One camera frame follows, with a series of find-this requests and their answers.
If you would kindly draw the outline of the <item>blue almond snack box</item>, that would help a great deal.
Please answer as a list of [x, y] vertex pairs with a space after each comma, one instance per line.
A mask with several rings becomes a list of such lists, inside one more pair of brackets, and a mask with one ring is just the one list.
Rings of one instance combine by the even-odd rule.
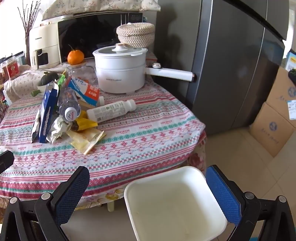
[[47, 84], [41, 107], [41, 122], [39, 130], [39, 142], [46, 143], [48, 132], [51, 128], [51, 119], [56, 108], [59, 94], [59, 86], [56, 81]]

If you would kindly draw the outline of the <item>clear plastic water bottle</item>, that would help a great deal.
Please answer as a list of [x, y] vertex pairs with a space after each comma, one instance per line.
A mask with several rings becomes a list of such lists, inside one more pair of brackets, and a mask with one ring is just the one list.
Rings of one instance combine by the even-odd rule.
[[74, 121], [81, 114], [81, 107], [75, 91], [69, 87], [65, 88], [59, 95], [59, 114], [65, 121]]

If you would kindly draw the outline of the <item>torn blue white carton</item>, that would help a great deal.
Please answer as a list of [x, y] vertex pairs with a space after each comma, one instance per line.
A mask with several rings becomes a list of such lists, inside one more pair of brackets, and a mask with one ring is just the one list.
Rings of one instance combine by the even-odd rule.
[[67, 80], [66, 85], [74, 90], [76, 95], [83, 102], [95, 107], [105, 105], [104, 97], [100, 95], [100, 90], [84, 80], [77, 77], [71, 77]]

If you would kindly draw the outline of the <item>white plastic trash bin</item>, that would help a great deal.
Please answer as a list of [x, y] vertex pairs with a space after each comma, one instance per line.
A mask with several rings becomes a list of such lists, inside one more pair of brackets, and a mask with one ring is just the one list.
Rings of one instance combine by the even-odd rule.
[[124, 198], [137, 240], [213, 240], [227, 226], [203, 173], [194, 167], [134, 180]]

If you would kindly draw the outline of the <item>yellow transparent snack bag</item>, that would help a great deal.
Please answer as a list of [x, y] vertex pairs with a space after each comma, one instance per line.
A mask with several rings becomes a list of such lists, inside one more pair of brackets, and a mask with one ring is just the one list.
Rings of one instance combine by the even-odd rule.
[[65, 134], [67, 135], [67, 142], [84, 155], [88, 154], [106, 136], [105, 131], [96, 128], [88, 128], [80, 132], [68, 130]]

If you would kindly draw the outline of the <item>lower cardboard box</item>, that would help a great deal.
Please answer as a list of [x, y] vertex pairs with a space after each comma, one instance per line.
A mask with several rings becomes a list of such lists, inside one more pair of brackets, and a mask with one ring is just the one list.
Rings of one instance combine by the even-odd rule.
[[262, 105], [250, 134], [275, 157], [287, 143], [295, 127], [266, 102]]

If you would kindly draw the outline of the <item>cardboard box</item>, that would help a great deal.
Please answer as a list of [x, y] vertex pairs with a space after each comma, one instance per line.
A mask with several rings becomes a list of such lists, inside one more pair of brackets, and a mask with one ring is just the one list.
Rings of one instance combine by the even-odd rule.
[[262, 105], [250, 134], [275, 157], [287, 143], [295, 127], [266, 102]]
[[266, 102], [295, 128], [295, 85], [282, 67], [278, 69]]

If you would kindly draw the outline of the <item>yellow snack wrapper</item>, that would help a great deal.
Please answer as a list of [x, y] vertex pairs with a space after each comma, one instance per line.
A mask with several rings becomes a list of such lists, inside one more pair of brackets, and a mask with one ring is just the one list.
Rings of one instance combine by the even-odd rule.
[[84, 131], [89, 128], [95, 128], [98, 123], [88, 119], [86, 111], [82, 110], [80, 115], [74, 120], [71, 130], [73, 131]]

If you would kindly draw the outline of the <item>white bowl with avocado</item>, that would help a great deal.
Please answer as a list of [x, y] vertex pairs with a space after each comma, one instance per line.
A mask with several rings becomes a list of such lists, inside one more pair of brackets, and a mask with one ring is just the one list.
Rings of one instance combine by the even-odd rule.
[[45, 92], [47, 85], [52, 81], [58, 81], [60, 77], [60, 73], [45, 72], [40, 81], [37, 83], [37, 89], [40, 90], [41, 93]]

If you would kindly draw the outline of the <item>red packaged goods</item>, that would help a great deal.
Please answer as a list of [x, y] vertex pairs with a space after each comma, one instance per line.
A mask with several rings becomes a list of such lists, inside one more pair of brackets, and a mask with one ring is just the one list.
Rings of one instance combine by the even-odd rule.
[[13, 80], [20, 75], [19, 65], [15, 56], [8, 56], [1, 61], [1, 70], [4, 81]]

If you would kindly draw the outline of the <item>white plastic drink bottle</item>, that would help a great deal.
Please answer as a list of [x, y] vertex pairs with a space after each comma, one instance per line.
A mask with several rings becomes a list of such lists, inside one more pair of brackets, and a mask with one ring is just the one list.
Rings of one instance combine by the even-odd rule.
[[87, 117], [91, 121], [102, 123], [114, 118], [123, 116], [130, 111], [136, 110], [137, 105], [133, 99], [118, 101], [86, 111]]

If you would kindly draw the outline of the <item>patterned striped tablecloth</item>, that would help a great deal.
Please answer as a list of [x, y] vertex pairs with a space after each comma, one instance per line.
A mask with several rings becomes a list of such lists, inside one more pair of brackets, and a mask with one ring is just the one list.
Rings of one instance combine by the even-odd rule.
[[205, 125], [170, 92], [147, 78], [131, 95], [105, 93], [106, 103], [133, 99], [135, 111], [98, 125], [106, 136], [84, 155], [65, 140], [41, 144], [32, 140], [32, 126], [41, 97], [14, 102], [1, 122], [1, 151], [9, 150], [13, 165], [1, 174], [1, 198], [35, 199], [52, 192], [79, 167], [90, 173], [83, 200], [185, 161]]

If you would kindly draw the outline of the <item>glass jar with lid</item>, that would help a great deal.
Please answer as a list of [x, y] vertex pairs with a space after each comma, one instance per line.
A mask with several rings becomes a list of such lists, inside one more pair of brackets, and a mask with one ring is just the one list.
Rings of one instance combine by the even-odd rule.
[[90, 85], [98, 85], [96, 71], [92, 66], [82, 62], [77, 65], [69, 65], [66, 70], [69, 77], [76, 77]]

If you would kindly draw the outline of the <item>upper cardboard box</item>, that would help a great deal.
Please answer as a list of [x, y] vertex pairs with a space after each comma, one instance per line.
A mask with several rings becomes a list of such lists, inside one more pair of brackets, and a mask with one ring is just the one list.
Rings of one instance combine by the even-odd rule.
[[295, 128], [295, 85], [282, 67], [278, 69], [266, 102]]

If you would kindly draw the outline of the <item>orange tangerine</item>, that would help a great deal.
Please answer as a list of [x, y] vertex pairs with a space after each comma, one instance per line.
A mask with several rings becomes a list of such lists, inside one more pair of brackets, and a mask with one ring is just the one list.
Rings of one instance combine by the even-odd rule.
[[83, 62], [84, 53], [80, 50], [74, 50], [70, 45], [71, 51], [67, 56], [67, 61], [70, 65], [77, 65]]

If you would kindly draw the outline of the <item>dried branches decoration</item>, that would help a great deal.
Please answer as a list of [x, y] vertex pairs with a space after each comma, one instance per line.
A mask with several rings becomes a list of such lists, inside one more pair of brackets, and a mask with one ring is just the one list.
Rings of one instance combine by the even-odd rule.
[[30, 59], [30, 31], [34, 27], [34, 23], [37, 19], [38, 13], [40, 11], [41, 1], [32, 1], [31, 4], [24, 5], [22, 1], [22, 9], [18, 7], [18, 12], [23, 24], [23, 29], [25, 32], [25, 61], [26, 65], [31, 65]]

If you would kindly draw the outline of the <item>cream countertop oven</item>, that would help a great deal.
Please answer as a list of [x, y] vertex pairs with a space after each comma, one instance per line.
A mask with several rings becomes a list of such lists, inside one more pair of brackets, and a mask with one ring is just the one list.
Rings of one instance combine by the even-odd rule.
[[67, 62], [71, 50], [80, 50], [85, 59], [93, 51], [119, 42], [116, 28], [141, 23], [136, 11], [111, 11], [62, 16], [43, 21], [30, 31], [30, 58], [34, 69], [49, 69]]

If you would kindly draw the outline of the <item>black bag on box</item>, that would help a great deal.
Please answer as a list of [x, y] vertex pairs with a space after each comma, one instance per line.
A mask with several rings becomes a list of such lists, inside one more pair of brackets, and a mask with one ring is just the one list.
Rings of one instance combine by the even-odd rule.
[[288, 72], [288, 78], [292, 81], [292, 83], [296, 86], [296, 69], [291, 69]]

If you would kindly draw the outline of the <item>white electric cooking pot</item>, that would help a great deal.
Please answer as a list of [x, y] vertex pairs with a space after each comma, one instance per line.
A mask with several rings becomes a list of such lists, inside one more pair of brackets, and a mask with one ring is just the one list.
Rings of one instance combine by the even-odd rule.
[[147, 48], [128, 48], [123, 43], [93, 52], [99, 88], [107, 93], [132, 93], [144, 86], [145, 76], [153, 75], [191, 82], [189, 71], [163, 68], [159, 63], [146, 65]]

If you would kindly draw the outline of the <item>dark grey refrigerator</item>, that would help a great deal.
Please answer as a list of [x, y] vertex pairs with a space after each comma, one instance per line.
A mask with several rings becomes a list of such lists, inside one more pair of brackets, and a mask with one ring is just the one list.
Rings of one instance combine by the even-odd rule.
[[205, 124], [208, 135], [250, 125], [266, 101], [287, 39], [289, 1], [159, 1], [154, 54], [192, 82], [156, 82]]

